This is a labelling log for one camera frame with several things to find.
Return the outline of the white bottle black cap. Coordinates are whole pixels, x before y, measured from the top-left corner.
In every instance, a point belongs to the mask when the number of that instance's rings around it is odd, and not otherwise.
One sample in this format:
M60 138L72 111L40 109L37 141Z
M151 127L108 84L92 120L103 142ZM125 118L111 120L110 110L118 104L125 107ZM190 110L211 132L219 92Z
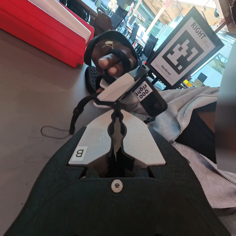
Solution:
M37 7L57 19L59 22L79 34L88 43L91 32L77 18L75 18L57 0L30 0Z

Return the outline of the framed tag sign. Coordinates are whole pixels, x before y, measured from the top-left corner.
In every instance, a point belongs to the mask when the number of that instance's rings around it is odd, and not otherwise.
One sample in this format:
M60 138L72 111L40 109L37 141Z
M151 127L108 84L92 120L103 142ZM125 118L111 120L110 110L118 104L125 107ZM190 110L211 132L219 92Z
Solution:
M196 7L192 7L146 65L165 90L176 89L200 66L224 47Z

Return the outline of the grey desk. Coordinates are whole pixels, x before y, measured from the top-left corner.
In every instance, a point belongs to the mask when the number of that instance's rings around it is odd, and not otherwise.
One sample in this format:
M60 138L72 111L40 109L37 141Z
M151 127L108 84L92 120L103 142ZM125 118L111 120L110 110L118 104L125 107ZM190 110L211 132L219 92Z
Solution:
M88 95L86 64L72 68L0 30L0 235L21 211L41 170L69 139L44 137L49 125L67 130Z

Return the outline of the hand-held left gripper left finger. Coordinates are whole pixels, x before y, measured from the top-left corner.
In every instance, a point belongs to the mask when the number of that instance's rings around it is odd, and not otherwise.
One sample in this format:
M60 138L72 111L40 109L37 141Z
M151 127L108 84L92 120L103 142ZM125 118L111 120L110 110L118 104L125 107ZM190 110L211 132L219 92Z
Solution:
M69 162L69 166L106 169L116 166L114 145L108 127L112 123L111 109L91 121L85 128Z

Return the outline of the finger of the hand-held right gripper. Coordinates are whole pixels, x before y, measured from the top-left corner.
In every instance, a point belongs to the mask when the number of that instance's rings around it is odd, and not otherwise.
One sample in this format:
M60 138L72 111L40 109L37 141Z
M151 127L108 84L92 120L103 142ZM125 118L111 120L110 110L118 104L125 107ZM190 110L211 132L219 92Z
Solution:
M97 99L101 102L115 102L134 85L134 78L126 73L102 91Z
M116 102L94 101L93 105L96 108L101 108L101 109L118 109L118 105L116 104Z

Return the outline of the person's right hand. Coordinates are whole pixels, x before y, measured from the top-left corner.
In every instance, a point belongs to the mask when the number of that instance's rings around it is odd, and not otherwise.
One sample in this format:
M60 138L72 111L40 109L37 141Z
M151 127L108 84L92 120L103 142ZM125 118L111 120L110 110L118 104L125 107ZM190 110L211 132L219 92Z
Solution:
M103 74L104 70L107 70L109 75L117 78L124 74L123 65L119 58L117 58L114 54L108 54L108 51L111 48L105 45L106 41L112 41L113 48L121 50L128 57L131 65L131 70L136 67L137 59L132 54L130 48L124 46L119 41L104 39L95 45L91 55L91 59L96 66L97 72L99 74Z

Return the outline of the red bin with bottle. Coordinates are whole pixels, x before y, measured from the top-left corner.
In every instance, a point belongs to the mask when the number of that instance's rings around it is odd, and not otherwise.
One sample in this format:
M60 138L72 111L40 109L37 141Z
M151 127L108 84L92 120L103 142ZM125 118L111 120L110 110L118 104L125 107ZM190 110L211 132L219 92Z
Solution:
M1 0L0 29L76 68L78 64L84 64L84 53L93 39L94 28L65 5L58 3L90 31L88 39L29 0Z

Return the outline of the black shirt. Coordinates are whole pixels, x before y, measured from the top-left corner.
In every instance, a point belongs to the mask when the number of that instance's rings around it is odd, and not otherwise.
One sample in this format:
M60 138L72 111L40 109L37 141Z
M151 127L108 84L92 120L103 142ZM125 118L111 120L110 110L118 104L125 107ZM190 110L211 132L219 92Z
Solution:
M217 164L214 133L216 105L217 102L213 102L194 109L189 124L175 140L194 149L215 164Z

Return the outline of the brown backpack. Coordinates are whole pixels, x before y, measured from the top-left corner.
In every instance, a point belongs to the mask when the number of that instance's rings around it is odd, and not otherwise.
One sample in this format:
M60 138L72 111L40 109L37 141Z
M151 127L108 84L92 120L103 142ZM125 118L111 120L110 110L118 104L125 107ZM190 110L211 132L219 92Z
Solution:
M113 30L114 27L111 22L111 18L101 8L97 8L97 16L94 21L94 37L101 35L106 31Z

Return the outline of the black wheel-shaped object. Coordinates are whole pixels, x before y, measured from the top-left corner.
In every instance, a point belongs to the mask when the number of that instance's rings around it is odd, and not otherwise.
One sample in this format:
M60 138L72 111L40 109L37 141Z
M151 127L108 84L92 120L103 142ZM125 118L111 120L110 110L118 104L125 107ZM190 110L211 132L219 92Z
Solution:
M96 67L88 66L85 70L85 85L89 95L102 92L104 89L100 86L102 76L98 74Z

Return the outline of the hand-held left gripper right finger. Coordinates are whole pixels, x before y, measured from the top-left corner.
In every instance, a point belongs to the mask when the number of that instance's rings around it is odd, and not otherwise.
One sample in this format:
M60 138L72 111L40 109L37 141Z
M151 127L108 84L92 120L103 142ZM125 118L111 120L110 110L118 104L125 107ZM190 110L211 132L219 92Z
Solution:
M124 155L124 166L127 170L165 165L148 126L136 116L121 110L120 121L124 135L121 140L121 152Z

